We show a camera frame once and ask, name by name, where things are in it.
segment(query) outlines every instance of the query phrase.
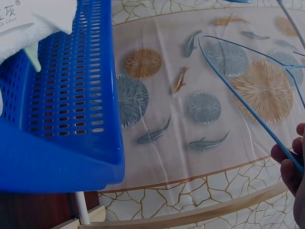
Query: finger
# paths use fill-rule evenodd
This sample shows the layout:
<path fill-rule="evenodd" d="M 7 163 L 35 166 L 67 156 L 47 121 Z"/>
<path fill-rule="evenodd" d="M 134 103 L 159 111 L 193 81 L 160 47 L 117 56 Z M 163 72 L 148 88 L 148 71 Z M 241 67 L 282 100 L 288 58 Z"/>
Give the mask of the finger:
<path fill-rule="evenodd" d="M 296 127 L 297 134 L 303 136 L 304 128 L 305 128 L 305 123 L 300 123 L 299 125 L 297 125 Z"/>
<path fill-rule="evenodd" d="M 298 155 L 303 155 L 303 146 L 302 146 L 303 138 L 298 137 L 292 142 L 292 149 L 294 149 L 294 152 Z"/>
<path fill-rule="evenodd" d="M 278 145 L 272 147 L 271 157 L 280 164 L 282 163 L 283 160 L 287 159 L 287 156 Z"/>
<path fill-rule="evenodd" d="M 285 159 L 281 163 L 281 175 L 289 191 L 295 196 L 302 179 L 297 175 L 293 162 Z"/>

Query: gray fish print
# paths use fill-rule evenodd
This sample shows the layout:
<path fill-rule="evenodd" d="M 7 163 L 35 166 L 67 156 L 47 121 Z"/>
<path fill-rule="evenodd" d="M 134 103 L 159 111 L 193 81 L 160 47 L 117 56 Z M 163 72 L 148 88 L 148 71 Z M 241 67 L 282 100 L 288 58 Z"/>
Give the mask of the gray fish print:
<path fill-rule="evenodd" d="M 241 32 L 242 35 L 254 40 L 254 39 L 258 39 L 258 40 L 267 40 L 270 39 L 270 37 L 261 37 L 256 35 L 254 32 L 247 32 L 247 31 L 242 31 Z"/>
<path fill-rule="evenodd" d="M 170 123 L 171 123 L 171 117 L 168 119 L 167 124 L 165 127 L 163 127 L 161 130 L 157 130 L 156 132 L 150 132 L 150 130 L 147 131 L 147 133 L 140 137 L 137 141 L 138 144 L 147 144 L 147 143 L 153 143 L 155 140 L 157 140 L 159 137 L 165 134 L 165 132 L 168 130 Z"/>
<path fill-rule="evenodd" d="M 289 47 L 289 48 L 293 48 L 293 49 L 297 50 L 297 48 L 295 46 L 293 46 L 292 44 L 290 44 L 289 42 L 284 41 L 284 40 L 276 40 L 275 43 L 282 47 Z"/>
<path fill-rule="evenodd" d="M 193 50 L 197 48 L 194 46 L 194 39 L 195 39 L 195 36 L 198 35 L 199 33 L 202 33 L 202 30 L 195 32 L 186 42 L 185 47 L 184 47 L 185 57 L 187 57 L 187 58 L 190 57 Z"/>
<path fill-rule="evenodd" d="M 221 145 L 227 139 L 230 132 L 231 131 L 229 131 L 222 139 L 219 139 L 217 141 L 205 141 L 205 137 L 203 137 L 202 139 L 200 139 L 200 141 L 194 141 L 189 143 L 189 147 L 204 152 L 207 149 L 211 149 Z"/>

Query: white pole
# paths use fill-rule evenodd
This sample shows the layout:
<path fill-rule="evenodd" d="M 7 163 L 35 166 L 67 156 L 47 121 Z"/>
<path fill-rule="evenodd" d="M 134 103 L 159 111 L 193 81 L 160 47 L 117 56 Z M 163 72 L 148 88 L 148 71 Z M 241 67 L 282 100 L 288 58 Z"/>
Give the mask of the white pole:
<path fill-rule="evenodd" d="M 90 220 L 89 220 L 89 215 L 88 215 L 88 210 L 87 210 L 87 206 L 86 206 L 86 199 L 85 199 L 84 192 L 76 192 L 75 197 L 76 197 L 78 212 L 80 214 L 81 224 L 82 225 L 89 225 Z"/>
<path fill-rule="evenodd" d="M 301 31 L 299 30 L 299 27 L 297 26 L 294 18 L 292 17 L 292 15 L 290 14 L 290 12 L 288 11 L 288 9 L 284 6 L 283 1 L 282 0 L 277 0 L 279 6 L 282 8 L 282 10 L 284 11 L 284 13 L 286 14 L 286 17 L 289 19 L 289 21 L 291 22 L 293 28 L 295 29 L 295 32 L 297 34 L 297 36 L 299 37 L 301 44 L 303 45 L 304 49 L 305 49 L 305 40 L 304 40 L 304 36 L 302 35 Z"/>

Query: plastic tablecloth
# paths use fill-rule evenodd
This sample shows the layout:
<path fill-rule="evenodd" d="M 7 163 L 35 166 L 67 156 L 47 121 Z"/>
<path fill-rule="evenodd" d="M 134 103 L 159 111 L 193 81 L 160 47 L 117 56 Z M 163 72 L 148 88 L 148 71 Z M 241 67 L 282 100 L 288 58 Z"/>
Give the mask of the plastic tablecloth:
<path fill-rule="evenodd" d="M 289 0 L 285 6 L 305 28 L 300 20 L 305 2 Z M 303 63 L 293 51 L 305 51 L 277 2 L 113 0 L 112 10 L 126 175 L 121 184 L 100 191 L 106 220 L 204 208 L 278 183 L 279 165 L 270 158 L 274 141 L 237 102 L 198 47 L 200 35 L 212 35 L 283 62 Z M 215 66 L 291 147 L 304 110 L 283 69 L 236 46 L 208 38 L 202 42 Z M 294 76 L 303 92 L 303 71 Z M 268 88 L 255 87 L 266 77 Z M 181 228 L 297 228 L 293 201 L 285 192 Z"/>

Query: fish print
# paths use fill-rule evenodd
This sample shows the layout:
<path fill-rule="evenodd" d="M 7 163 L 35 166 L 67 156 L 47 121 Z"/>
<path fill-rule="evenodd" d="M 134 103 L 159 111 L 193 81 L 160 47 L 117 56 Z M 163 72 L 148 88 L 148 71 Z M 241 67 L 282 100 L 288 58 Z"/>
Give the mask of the fish print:
<path fill-rule="evenodd" d="M 194 141 L 189 143 L 189 147 L 204 152 L 207 149 L 211 149 L 221 145 L 227 139 L 230 132 L 231 131 L 229 131 L 222 139 L 219 139 L 217 141 L 205 141 L 205 137 L 203 137 L 202 139 L 200 139 L 200 141 Z"/>
<path fill-rule="evenodd" d="M 254 40 L 254 39 L 258 39 L 258 40 L 267 40 L 270 39 L 270 37 L 266 36 L 266 37 L 261 37 L 256 35 L 254 32 L 247 32 L 247 31 L 242 31 L 241 32 L 242 35 Z"/>
<path fill-rule="evenodd" d="M 179 78 L 177 79 L 177 81 L 175 83 L 175 86 L 173 88 L 173 93 L 174 94 L 177 93 L 183 86 L 186 85 L 186 83 L 184 83 L 184 75 L 185 75 L 187 70 L 189 70 L 189 68 L 187 68 L 187 67 L 182 68 L 182 73 L 179 76 Z"/>
<path fill-rule="evenodd" d="M 232 18 L 232 17 L 224 17 L 224 18 L 218 18 L 214 21 L 214 26 L 218 26 L 218 25 L 228 25 L 230 22 L 235 22 L 235 21 L 243 21 L 243 22 L 247 22 L 248 21 L 242 19 L 242 18 Z"/>
<path fill-rule="evenodd" d="M 185 57 L 190 57 L 193 50 L 194 49 L 197 49 L 197 47 L 194 46 L 194 39 L 195 39 L 195 36 L 198 35 L 199 33 L 202 33 L 202 30 L 199 30 L 197 32 L 195 32 L 191 37 L 190 39 L 186 42 L 185 44 L 185 47 L 184 47 L 184 55 Z"/>
<path fill-rule="evenodd" d="M 161 130 L 157 130 L 156 132 L 150 132 L 150 130 L 147 131 L 147 133 L 140 137 L 137 141 L 138 144 L 147 144 L 147 143 L 153 143 L 155 140 L 157 140 L 159 137 L 165 134 L 165 132 L 168 130 L 170 123 L 171 123 L 171 118 L 168 119 L 165 127 L 163 127 Z"/>
<path fill-rule="evenodd" d="M 295 46 L 293 46 L 292 44 L 290 44 L 289 42 L 284 41 L 284 40 L 276 40 L 275 43 L 280 46 L 283 46 L 283 47 L 289 47 L 289 48 L 293 48 L 293 49 L 297 50 L 297 48 Z"/>

